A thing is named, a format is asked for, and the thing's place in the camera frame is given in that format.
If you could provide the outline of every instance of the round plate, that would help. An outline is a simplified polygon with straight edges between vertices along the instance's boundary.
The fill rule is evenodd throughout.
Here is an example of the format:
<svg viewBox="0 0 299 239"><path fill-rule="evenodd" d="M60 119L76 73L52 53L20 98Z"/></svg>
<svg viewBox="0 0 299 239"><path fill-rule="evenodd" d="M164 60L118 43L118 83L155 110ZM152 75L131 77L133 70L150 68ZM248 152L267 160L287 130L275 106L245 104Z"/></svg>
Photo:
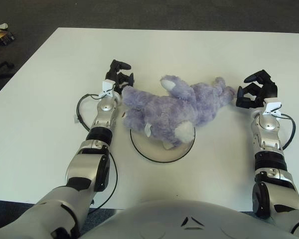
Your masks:
<svg viewBox="0 0 299 239"><path fill-rule="evenodd" d="M171 163L184 157L192 148L194 140L190 143L183 143L178 147L165 149L162 141L147 137L144 133L130 130L131 141L135 149L143 157L156 163Z"/></svg>

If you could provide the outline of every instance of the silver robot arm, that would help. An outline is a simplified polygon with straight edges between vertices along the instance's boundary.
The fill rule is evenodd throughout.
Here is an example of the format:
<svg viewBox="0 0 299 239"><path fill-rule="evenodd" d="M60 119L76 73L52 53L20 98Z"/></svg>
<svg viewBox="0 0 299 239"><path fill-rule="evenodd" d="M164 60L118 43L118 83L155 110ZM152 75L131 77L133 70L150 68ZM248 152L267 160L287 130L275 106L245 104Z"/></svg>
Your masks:
<svg viewBox="0 0 299 239"><path fill-rule="evenodd" d="M97 116L68 166L66 185L53 189L20 218L1 228L0 239L74 239L80 236L95 194L108 185L109 148L121 101L115 89L120 92L122 82L130 80L129 85L134 82L133 75L131 78L122 73L117 75L117 72L130 68L126 63L112 62L99 94Z"/></svg>
<svg viewBox="0 0 299 239"><path fill-rule="evenodd" d="M254 120L251 124L256 182L253 188L253 211L258 217L268 219L280 229L299 237L299 194L291 173L287 171L283 146L278 136L281 117L279 109L282 105L276 98L277 87L270 81L270 76L265 71L255 75L245 82L258 81L260 78L259 83L264 84L266 92L255 87L255 84L251 87L249 85L247 89L240 88L236 103L244 108L259 107L252 113ZM255 101L244 98L245 93L257 95Z"/></svg>

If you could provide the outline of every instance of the black cable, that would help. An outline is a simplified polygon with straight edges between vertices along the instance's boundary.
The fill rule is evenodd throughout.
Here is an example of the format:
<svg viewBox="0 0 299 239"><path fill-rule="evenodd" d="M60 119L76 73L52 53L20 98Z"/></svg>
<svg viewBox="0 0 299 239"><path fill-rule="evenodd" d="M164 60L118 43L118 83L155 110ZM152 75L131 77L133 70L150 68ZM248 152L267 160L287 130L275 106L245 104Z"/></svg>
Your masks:
<svg viewBox="0 0 299 239"><path fill-rule="evenodd" d="M279 116L275 116L275 115L273 115L273 116L276 117L276 118L280 118L280 119L291 120L291 122L293 123L293 129L292 129L292 132L291 132L291 136L290 136L289 140L287 141L287 143L285 143L285 145L283 146L283 150L285 150L289 146L289 144L291 143L291 141L293 140L293 138L295 136L295 133L296 133L296 122L294 121L293 118L291 118L287 114L281 114L281 115L282 116L286 116L287 118L285 118L285 117L279 117Z"/></svg>
<svg viewBox="0 0 299 239"><path fill-rule="evenodd" d="M110 198L112 197L112 195L114 194L115 189L116 189L116 186L117 186L117 184L118 184L118 169L117 169L117 167L116 167L116 163L115 163L114 157L113 157L113 155L112 155L111 153L110 153L110 156L111 156L111 158L112 158L112 160L113 160L114 167L115 167L115 172L116 172L116 181L115 181L114 189L113 189L112 193L110 194L110 196L107 198L107 200L106 200L104 203L102 203L99 207L97 207L96 209L94 209L93 211L90 211L90 212L88 213L88 215L90 215L90 214L96 212L96 211L99 210L101 207L103 207L104 204L106 204L106 203L109 201L109 199L110 199Z"/></svg>
<svg viewBox="0 0 299 239"><path fill-rule="evenodd" d="M114 89L114 87L115 87L115 84L113 84L113 87L112 87L111 89L107 90L106 92L111 91L112 89ZM77 116L79 122L81 123L81 125L83 125L83 127L84 127L87 131L90 131L90 128L85 124L84 120L82 119L82 116L81 116L81 114L80 114L80 104L81 104L81 102L82 102L85 98L87 98L87 97L89 97L89 96L90 96L91 98L95 99L95 100L100 100L100 99L102 99L103 97L105 97L106 94L103 95L102 97L99 97L99 98L94 98L94 97L93 97L93 96L97 96L97 97L98 97L99 95L97 95L97 94L86 94L86 95L84 95L84 96L81 97L81 99L79 100L78 104L76 105L76 116Z"/></svg>

